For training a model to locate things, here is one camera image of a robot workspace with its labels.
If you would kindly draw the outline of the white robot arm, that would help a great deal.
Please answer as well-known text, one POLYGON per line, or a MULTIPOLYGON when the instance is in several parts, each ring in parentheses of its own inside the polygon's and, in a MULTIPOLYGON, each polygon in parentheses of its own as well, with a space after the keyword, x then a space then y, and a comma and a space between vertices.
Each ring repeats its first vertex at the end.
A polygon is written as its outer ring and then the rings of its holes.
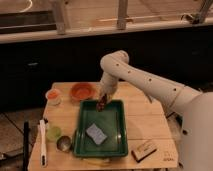
POLYGON ((129 55, 115 51, 100 60, 99 111, 111 101, 120 79, 160 101, 182 116, 179 159, 182 171, 213 171, 213 92, 201 92, 187 85, 129 65, 129 55))

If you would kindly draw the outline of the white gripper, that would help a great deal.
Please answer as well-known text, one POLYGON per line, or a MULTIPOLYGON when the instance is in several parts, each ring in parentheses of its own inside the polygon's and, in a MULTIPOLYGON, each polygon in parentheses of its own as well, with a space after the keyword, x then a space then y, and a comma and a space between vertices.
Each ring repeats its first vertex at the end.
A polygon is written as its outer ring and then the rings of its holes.
POLYGON ((109 103, 118 87, 118 78, 104 73, 100 80, 99 99, 109 103))

